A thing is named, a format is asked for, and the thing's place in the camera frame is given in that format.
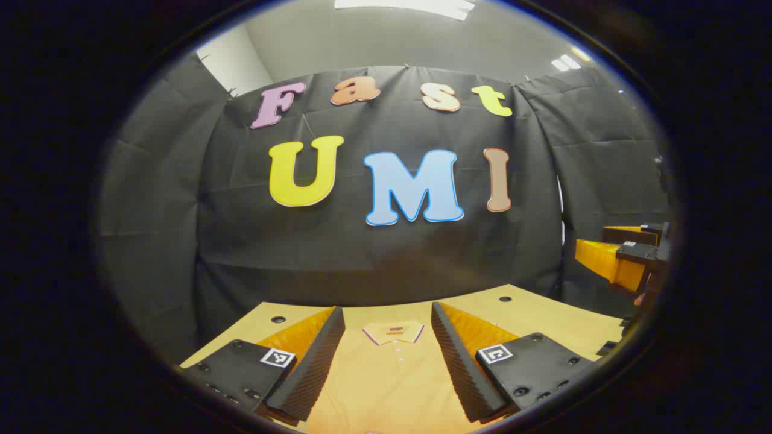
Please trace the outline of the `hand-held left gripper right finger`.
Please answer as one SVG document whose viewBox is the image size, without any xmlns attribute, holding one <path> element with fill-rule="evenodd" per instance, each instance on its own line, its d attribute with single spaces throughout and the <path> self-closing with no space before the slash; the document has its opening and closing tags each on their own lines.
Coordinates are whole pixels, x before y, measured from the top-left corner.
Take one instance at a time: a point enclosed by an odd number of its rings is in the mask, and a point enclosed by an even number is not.
<svg viewBox="0 0 772 434">
<path fill-rule="evenodd" d="M 433 302 L 431 321 L 470 422 L 488 423 L 538 406 L 596 365 L 544 333 L 518 337 L 447 303 Z"/>
</svg>

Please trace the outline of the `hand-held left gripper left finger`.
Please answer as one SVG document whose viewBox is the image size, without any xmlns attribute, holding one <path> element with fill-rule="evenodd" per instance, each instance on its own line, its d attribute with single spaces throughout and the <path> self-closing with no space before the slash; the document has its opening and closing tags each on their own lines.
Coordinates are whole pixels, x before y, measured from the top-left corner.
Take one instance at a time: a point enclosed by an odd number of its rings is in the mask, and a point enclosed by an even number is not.
<svg viewBox="0 0 772 434">
<path fill-rule="evenodd" d="M 207 403 L 262 427 L 306 422 L 346 324 L 342 307 L 254 307 L 179 373 Z"/>
</svg>

